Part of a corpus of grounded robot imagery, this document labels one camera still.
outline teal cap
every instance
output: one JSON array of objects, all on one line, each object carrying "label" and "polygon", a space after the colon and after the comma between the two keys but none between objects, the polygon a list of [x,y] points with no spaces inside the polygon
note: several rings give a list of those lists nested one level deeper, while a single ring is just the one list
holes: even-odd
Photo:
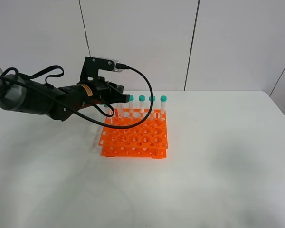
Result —
[{"label": "teal cap", "polygon": [[[149,101],[151,101],[151,96],[149,96]],[[155,101],[155,96],[153,96],[153,101]]]},{"label": "teal cap", "polygon": [[161,101],[162,102],[166,102],[167,101],[167,97],[166,96],[161,96]]},{"label": "teal cap", "polygon": [[144,100],[145,100],[144,95],[140,95],[140,96],[138,97],[138,100],[139,100],[139,101],[144,101]]}]

